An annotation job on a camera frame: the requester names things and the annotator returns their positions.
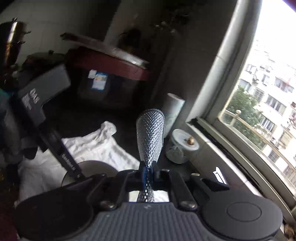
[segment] window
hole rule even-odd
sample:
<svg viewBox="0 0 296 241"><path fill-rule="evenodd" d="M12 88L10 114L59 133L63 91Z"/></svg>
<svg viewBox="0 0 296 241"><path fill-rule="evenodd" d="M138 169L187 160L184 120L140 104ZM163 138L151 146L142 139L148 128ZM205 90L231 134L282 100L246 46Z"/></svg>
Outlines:
<svg viewBox="0 0 296 241"><path fill-rule="evenodd" d="M244 88L245 91L248 91L251 87L251 84L243 79L239 81L239 86Z"/></svg>
<svg viewBox="0 0 296 241"><path fill-rule="evenodd" d="M292 137L287 133L287 132L283 132L281 137L279 138L279 143L283 146L286 147L290 140L292 139Z"/></svg>
<svg viewBox="0 0 296 241"><path fill-rule="evenodd" d="M247 67L245 69L247 72L251 73L251 74L255 74L256 73L256 66L251 65L251 64L247 64Z"/></svg>
<svg viewBox="0 0 296 241"><path fill-rule="evenodd" d="M257 1L249 1L249 3L256 5ZM278 6L285 9L284 14L278 11ZM243 30L248 31L242 31L241 33L244 33L243 36L236 42L236 46L239 46L239 49L233 51L234 59L229 66L229 71L225 72L220 80L220 88L216 89L216 94L214 95L215 100L208 108L208 111L205 111L202 114L202 118L198 118L197 121L217 142L232 154L239 165L242 166L242 169L246 170L257 183L260 183L260 190L267 198L272 199L281 208L285 220L289 219L295 223L296 182L293 181L293 176L296 176L296 169L291 165L291 163L295 163L295 160L293 159L293 154L286 155L284 153L293 149L293 147L286 148L285 150L281 146L277 148L271 143L271 133L265 131L261 126L264 124L265 127L268 127L268 121L277 124L286 123L289 120L289 115L277 115L271 108L274 108L279 113L284 113L288 107L286 108L278 100L284 99L285 94L293 91L293 89L279 81L275 83L275 78L272 79L270 76L269 81L273 80L272 84L278 85L277 88L281 88L282 91L277 90L274 85L263 89L264 96L266 96L266 99L268 98L266 103L271 107L269 108L267 105L260 104L257 100L255 101L255 93L248 95L249 93L242 91L241 88L235 88L235 86L240 83L240 79L237 79L237 76L243 76L241 71L245 63L249 65L248 67L246 66L247 69L243 68L243 71L248 76L246 71L251 71L251 66L258 66L259 68L258 61L268 60L269 56L273 58L272 64L271 62L268 64L264 62L263 64L270 66L268 68L270 73L273 74L273 70L276 70L275 73L279 76L287 75L286 72L281 73L281 65L285 62L286 56L287 61L295 59L296 45L293 42L294 35L291 29L294 29L293 23L296 22L296 13L281 0L262 0L262 15L260 17L255 15L255 11L259 11L258 5L253 5L253 10L248 12L248 14L251 13L249 19L252 19L253 23L245 22L246 28ZM259 20L258 29L255 33L254 25L256 19ZM274 36L277 36L277 41L271 41ZM259 72L265 73L266 76L269 75L268 72L264 72L261 69L259 69ZM250 82L250 88L255 89L262 85L262 83L262 78L260 83ZM272 130L275 134L281 135L283 127L280 124L275 125ZM278 137L278 143L281 143L280 141L287 143L285 139L287 136L285 134L280 140ZM254 167L261 174L261 177L256 174ZM284 173L286 167L290 168L287 168L289 176Z"/></svg>
<svg viewBox="0 0 296 241"><path fill-rule="evenodd" d="M273 163L275 163L275 162L279 159L279 156L278 156L274 151L271 151L270 154L268 155L268 158L269 158Z"/></svg>
<svg viewBox="0 0 296 241"><path fill-rule="evenodd" d="M296 112L292 111L292 114L289 117L290 122L293 124L294 127L296 127Z"/></svg>
<svg viewBox="0 0 296 241"><path fill-rule="evenodd" d="M293 184L296 185L296 173L292 170L291 167L287 166L283 171L287 179Z"/></svg>
<svg viewBox="0 0 296 241"><path fill-rule="evenodd" d="M264 92L262 90L256 89L254 93L254 98L260 102L262 100L263 95Z"/></svg>
<svg viewBox="0 0 296 241"><path fill-rule="evenodd" d="M270 132L272 131L273 127L274 127L274 123L272 123L269 119L267 119L266 117L264 117L260 123L263 127L265 127L266 129L268 129Z"/></svg>
<svg viewBox="0 0 296 241"><path fill-rule="evenodd" d="M284 91L286 93L292 93L294 90L294 88L292 86L288 85L287 83L280 80L279 78L276 78L274 85L276 87L279 87L282 91Z"/></svg>
<svg viewBox="0 0 296 241"><path fill-rule="evenodd" d="M264 74L264 75L263 75L263 78L262 78L262 82L263 82L264 84L268 84L268 82L269 82L269 76L267 76L266 74Z"/></svg>
<svg viewBox="0 0 296 241"><path fill-rule="evenodd" d="M276 111L278 111L281 115L285 112L286 107L279 101L277 101L274 97L268 95L268 98L266 100L266 104L274 108Z"/></svg>

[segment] round metal disc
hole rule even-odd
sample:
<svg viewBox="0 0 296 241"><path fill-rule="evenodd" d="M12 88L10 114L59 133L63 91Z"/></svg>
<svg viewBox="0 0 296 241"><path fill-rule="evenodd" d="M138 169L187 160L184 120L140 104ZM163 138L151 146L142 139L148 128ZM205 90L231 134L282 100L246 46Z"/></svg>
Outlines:
<svg viewBox="0 0 296 241"><path fill-rule="evenodd" d="M283 220L271 200L237 190L214 192L202 208L202 217L215 232L236 240L271 237Z"/></svg>
<svg viewBox="0 0 296 241"><path fill-rule="evenodd" d="M106 174L107 177L115 177L118 173L114 167L101 161L83 161L78 163L78 165L86 177L90 177L95 174ZM73 183L74 181L74 178L70 177L69 174L66 173L61 186L66 186L70 183Z"/></svg>

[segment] window frame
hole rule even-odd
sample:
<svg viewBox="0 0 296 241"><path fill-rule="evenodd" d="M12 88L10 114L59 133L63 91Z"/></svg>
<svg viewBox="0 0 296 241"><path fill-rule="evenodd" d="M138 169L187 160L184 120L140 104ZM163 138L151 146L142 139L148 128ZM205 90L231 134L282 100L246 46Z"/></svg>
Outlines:
<svg viewBox="0 0 296 241"><path fill-rule="evenodd" d="M273 157L275 157L276 156L276 159L275 160L272 160L269 156L273 156ZM270 151L270 153L269 153L269 155L268 155L268 158L273 162L273 163L276 163L276 161L279 159L279 156L273 151L273 150L271 150Z"/></svg>
<svg viewBox="0 0 296 241"><path fill-rule="evenodd" d="M278 113L280 113L281 115L283 115L286 111L287 106L285 106L283 103L279 102L276 98L272 97L271 95L268 95L267 100L265 102L265 104L269 105L271 108L273 108L274 110L276 110ZM283 107L284 111L283 113L279 112L280 108Z"/></svg>
<svg viewBox="0 0 296 241"><path fill-rule="evenodd" d="M208 111L202 115L202 118L198 119L198 123L216 136L229 152L235 155L239 152L242 155L243 158L237 155L239 164L246 168L250 177L259 183L262 193L281 208L284 219L288 223L296 224L296 200L291 191L272 171L254 147L249 146L219 120L222 110L228 105L234 90L238 86L239 76L245 69L244 65L253 43L262 2L254 1L251 4L253 4L253 9L249 12L249 18L245 20L247 23L242 34L243 38L237 41L238 47L233 52L227 66L227 72L220 81L220 88L217 89Z"/></svg>
<svg viewBox="0 0 296 241"><path fill-rule="evenodd" d="M291 168L289 166L287 166L285 168L285 170L283 171L283 174L286 176L286 178L293 184L296 184L296 173L292 172L290 173L289 171L291 170Z"/></svg>
<svg viewBox="0 0 296 241"><path fill-rule="evenodd" d="M260 100L258 100L255 96L256 96L256 93L257 92L261 92L261 94L262 94L262 96L261 96L261 98L260 98ZM253 97L256 99L256 100L258 100L259 102L261 102L261 100L262 100L262 98L263 98L263 96L264 96L264 91L262 91L261 89L259 89L259 88L256 88L256 90L255 90L255 92L254 92L254 95L253 95Z"/></svg>
<svg viewBox="0 0 296 241"><path fill-rule="evenodd" d="M279 86L276 85L276 81L277 81L277 80L280 81L280 85L279 85ZM276 80L274 81L274 86L276 86L277 88L279 88L280 90L282 90L282 91L285 92L285 93L292 93L293 90L294 90L294 88L293 88L291 85L289 85L288 83L282 81L282 80L281 80L280 78L278 78L278 77L276 77Z"/></svg>
<svg viewBox="0 0 296 241"><path fill-rule="evenodd" d="M296 128L296 110L292 110L292 113L289 116L289 120L293 127Z"/></svg>
<svg viewBox="0 0 296 241"><path fill-rule="evenodd" d="M282 140L283 137L284 137L285 139L288 140L288 143L285 143L285 142ZM284 146L286 147L286 146L289 144L289 142L291 141L292 138L293 138L293 137L290 136L287 132L283 131L283 133L281 134L281 137L279 138L279 142L281 142L282 144L284 144Z"/></svg>
<svg viewBox="0 0 296 241"><path fill-rule="evenodd" d="M269 79L270 79L270 77L269 77L267 74L263 74L263 77L262 77L261 82L262 82L264 85L267 85L267 84L269 83Z"/></svg>
<svg viewBox="0 0 296 241"><path fill-rule="evenodd" d="M266 130L268 130L270 133L273 131L273 128L275 127L275 124L270 120L270 119L268 119L266 116L264 116L264 115L262 115L263 116L263 119L262 119L262 121L259 123L261 126L263 126ZM265 127L265 125L266 125L266 121L269 121L269 123L268 123L268 125L270 124L270 123L272 123L272 128L271 128L271 130L269 130L267 127Z"/></svg>
<svg viewBox="0 0 296 241"><path fill-rule="evenodd" d="M245 71L249 72L250 74L255 74L257 72L257 67L255 65L247 64Z"/></svg>

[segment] tiled wall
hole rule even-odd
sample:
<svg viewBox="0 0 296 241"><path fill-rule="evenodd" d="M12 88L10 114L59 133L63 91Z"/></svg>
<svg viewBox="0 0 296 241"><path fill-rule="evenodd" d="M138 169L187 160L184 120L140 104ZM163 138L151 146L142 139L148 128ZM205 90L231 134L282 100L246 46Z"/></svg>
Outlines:
<svg viewBox="0 0 296 241"><path fill-rule="evenodd" d="M18 58L22 63L35 52L54 50L66 53L72 43L62 41L64 32L104 40L119 0L15 0L1 14L0 23L17 17L31 30Z"/></svg>
<svg viewBox="0 0 296 241"><path fill-rule="evenodd" d="M188 117L212 66L220 78L227 63L216 58L228 29L237 0L208 0L196 5L190 21L178 43L175 56L165 75L156 99L161 102L166 93L173 93L186 102L172 128L180 128Z"/></svg>
<svg viewBox="0 0 296 241"><path fill-rule="evenodd" d="M120 34L133 27L141 30L142 37L150 36L150 24L159 21L163 4L164 0L121 0L104 42L116 45Z"/></svg>

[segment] metal pot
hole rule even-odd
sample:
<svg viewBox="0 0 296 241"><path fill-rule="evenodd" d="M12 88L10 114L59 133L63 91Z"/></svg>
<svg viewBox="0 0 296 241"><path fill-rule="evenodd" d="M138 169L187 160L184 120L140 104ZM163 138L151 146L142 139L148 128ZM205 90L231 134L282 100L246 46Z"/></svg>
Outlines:
<svg viewBox="0 0 296 241"><path fill-rule="evenodd" d="M18 22L13 18L11 22L0 24L0 64L2 67L9 67L15 64L23 37L30 31L25 31L26 24Z"/></svg>

